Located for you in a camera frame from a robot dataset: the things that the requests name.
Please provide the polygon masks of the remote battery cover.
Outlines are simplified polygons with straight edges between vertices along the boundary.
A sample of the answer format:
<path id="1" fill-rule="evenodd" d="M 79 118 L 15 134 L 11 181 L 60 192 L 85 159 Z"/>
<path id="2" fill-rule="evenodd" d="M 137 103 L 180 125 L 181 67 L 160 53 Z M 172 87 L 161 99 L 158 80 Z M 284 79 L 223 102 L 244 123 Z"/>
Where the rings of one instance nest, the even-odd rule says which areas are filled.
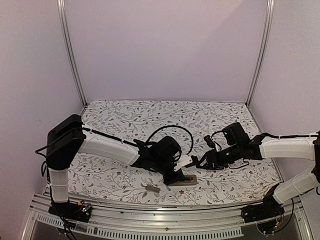
<path id="1" fill-rule="evenodd" d="M 159 193 L 160 192 L 160 188 L 156 187 L 156 186 L 152 186 L 152 185 L 147 185 L 145 187 L 145 189 L 149 192 L 153 192 L 153 193 Z"/>

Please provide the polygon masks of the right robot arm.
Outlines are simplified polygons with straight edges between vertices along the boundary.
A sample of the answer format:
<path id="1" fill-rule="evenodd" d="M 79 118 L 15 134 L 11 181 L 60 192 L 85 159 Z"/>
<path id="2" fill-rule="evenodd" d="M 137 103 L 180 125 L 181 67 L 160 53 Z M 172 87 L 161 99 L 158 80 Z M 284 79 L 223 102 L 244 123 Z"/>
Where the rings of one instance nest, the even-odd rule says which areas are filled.
<path id="1" fill-rule="evenodd" d="M 192 156 L 196 167 L 205 170 L 222 170 L 228 164 L 237 160 L 264 160 L 276 158 L 307 159 L 315 165 L 302 171 L 293 178 L 278 183 L 263 197 L 258 206 L 247 206 L 242 213 L 260 214 L 262 218 L 269 218 L 274 213 L 280 213 L 286 201 L 303 195 L 320 185 L 320 133 L 300 135 L 272 135 L 264 132 L 249 138 L 242 125 L 232 123 L 221 130 L 228 148 L 217 151 L 211 136 L 204 139 L 211 147 L 202 158 Z"/>

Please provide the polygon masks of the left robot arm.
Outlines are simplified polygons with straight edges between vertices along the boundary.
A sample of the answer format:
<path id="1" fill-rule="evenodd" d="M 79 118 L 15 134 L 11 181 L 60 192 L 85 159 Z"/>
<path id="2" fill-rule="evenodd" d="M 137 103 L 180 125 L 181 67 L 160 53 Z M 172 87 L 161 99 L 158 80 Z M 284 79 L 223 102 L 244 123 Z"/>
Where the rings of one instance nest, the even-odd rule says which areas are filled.
<path id="1" fill-rule="evenodd" d="M 40 155 L 42 151 L 46 151 L 52 201 L 63 217 L 70 217 L 75 211 L 69 202 L 68 168 L 78 153 L 110 158 L 159 173 L 166 185 L 184 179 L 182 170 L 175 170 L 182 149 L 172 137 L 165 136 L 158 142 L 128 141 L 85 126 L 78 114 L 72 114 L 48 132 L 46 145 L 35 153 Z"/>

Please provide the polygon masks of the white remote control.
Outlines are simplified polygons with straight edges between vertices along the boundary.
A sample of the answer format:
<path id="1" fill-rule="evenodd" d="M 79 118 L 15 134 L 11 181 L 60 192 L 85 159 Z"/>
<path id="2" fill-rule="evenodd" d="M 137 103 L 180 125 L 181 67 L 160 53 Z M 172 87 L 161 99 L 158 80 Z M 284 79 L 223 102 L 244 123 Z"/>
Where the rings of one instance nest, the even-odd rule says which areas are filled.
<path id="1" fill-rule="evenodd" d="M 198 184 L 197 176 L 196 175 L 185 175 L 183 180 L 176 181 L 170 186 L 195 186 Z"/>

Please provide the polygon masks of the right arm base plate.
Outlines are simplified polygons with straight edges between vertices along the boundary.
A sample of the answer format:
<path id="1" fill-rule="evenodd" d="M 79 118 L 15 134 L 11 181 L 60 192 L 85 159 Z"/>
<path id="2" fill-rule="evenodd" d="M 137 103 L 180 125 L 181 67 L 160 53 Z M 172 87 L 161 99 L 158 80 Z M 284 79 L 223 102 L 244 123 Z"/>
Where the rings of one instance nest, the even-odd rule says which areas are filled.
<path id="1" fill-rule="evenodd" d="M 240 216 L 245 223 L 256 222 L 283 215 L 284 208 L 281 205 L 273 206 L 269 203 L 249 204 L 241 209 Z"/>

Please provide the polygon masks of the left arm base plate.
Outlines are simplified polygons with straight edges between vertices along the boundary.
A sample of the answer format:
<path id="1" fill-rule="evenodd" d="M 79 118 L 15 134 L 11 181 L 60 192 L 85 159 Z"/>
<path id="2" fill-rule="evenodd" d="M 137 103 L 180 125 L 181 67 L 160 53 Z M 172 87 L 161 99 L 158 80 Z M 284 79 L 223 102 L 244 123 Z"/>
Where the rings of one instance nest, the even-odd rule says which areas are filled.
<path id="1" fill-rule="evenodd" d="M 67 220 L 88 223 L 91 218 L 92 205 L 84 200 L 77 203 L 52 201 L 48 213 Z"/>

